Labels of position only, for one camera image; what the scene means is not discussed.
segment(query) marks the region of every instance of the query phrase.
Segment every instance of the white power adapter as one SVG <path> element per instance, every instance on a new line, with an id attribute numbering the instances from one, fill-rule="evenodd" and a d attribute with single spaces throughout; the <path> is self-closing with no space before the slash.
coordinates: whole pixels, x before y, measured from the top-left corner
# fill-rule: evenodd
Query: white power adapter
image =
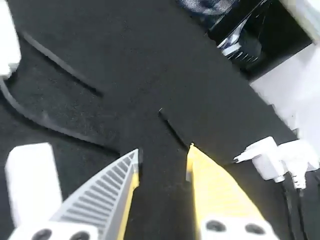
<path id="1" fill-rule="evenodd" d="M 21 60 L 20 45 L 6 0 L 0 0 L 0 77 L 9 78 Z"/>
<path id="2" fill-rule="evenodd" d="M 319 157 L 305 140 L 295 140 L 277 146 L 269 136 L 248 146 L 234 158 L 236 163 L 252 159 L 252 163 L 264 180 L 276 183 L 285 180 L 289 172 L 296 189 L 306 188 L 306 172 L 319 169 Z"/>
<path id="3" fill-rule="evenodd" d="M 243 153 L 234 158 L 237 163 L 252 159 L 252 163 L 264 180 L 274 179 L 282 182 L 287 170 L 281 162 L 278 146 L 269 136 L 248 146 Z"/>

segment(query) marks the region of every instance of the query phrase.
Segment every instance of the screw hole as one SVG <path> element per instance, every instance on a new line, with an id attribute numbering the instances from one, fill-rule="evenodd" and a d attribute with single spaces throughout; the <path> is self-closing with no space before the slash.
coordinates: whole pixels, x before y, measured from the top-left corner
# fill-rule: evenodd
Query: screw hole
<path id="1" fill-rule="evenodd" d="M 90 239 L 90 235 L 85 231 L 79 231 L 70 238 L 70 240 L 89 240 L 89 239 Z"/>
<path id="2" fill-rule="evenodd" d="M 260 227 L 256 224 L 248 224 L 247 226 L 245 226 L 245 230 L 248 233 L 257 234 L 257 235 L 263 235 L 266 233 L 262 227 Z"/>
<path id="3" fill-rule="evenodd" d="M 219 221 L 211 220 L 206 223 L 206 228 L 210 231 L 224 232 L 226 231 L 226 226 Z"/>
<path id="4" fill-rule="evenodd" d="M 33 235 L 32 240 L 48 240 L 51 235 L 52 231 L 50 229 L 42 229 Z"/>

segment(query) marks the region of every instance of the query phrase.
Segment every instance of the black table surface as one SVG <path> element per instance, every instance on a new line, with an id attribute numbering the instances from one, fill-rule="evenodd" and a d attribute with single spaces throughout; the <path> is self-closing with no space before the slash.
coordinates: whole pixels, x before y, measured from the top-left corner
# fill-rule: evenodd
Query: black table surface
<path id="1" fill-rule="evenodd" d="M 79 133 L 105 139 L 116 134 L 122 154 L 143 149 L 143 178 L 133 196 L 126 240 L 193 239 L 191 188 L 185 183 L 187 153 L 158 118 L 160 108 L 220 163 L 268 135 L 278 143 L 295 139 L 172 0 L 11 0 L 9 5 L 18 29 L 105 93 L 103 99 L 92 95 L 21 40 L 22 61 L 7 82 L 15 98 L 30 111 L 45 112 L 55 123 Z M 12 148 L 51 143 L 64 199 L 115 157 L 26 121 L 3 98 L 0 116 L 0 231 L 6 239 L 14 228 L 4 174 Z M 263 181 L 250 162 L 227 170 L 280 239 L 289 239 L 280 187 Z M 304 212 L 310 239 L 315 240 L 318 189 L 309 175 L 307 184 Z M 296 211 L 293 217 L 299 232 Z"/>

